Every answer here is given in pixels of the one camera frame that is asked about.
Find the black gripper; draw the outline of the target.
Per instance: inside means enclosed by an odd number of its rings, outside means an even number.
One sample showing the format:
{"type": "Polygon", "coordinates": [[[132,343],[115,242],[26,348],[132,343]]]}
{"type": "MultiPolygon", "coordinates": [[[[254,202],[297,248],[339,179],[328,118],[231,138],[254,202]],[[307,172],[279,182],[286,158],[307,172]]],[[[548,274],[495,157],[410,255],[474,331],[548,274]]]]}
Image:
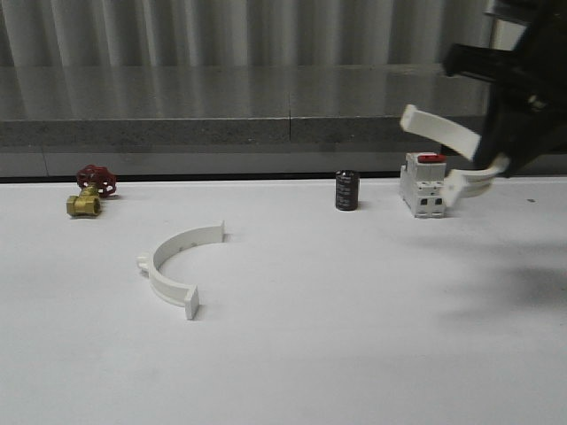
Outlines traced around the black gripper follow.
{"type": "Polygon", "coordinates": [[[566,143],[566,3],[492,1],[488,14],[524,26],[512,50],[454,44],[446,75],[489,83],[483,131],[472,162],[509,159],[505,176],[566,143]]]}

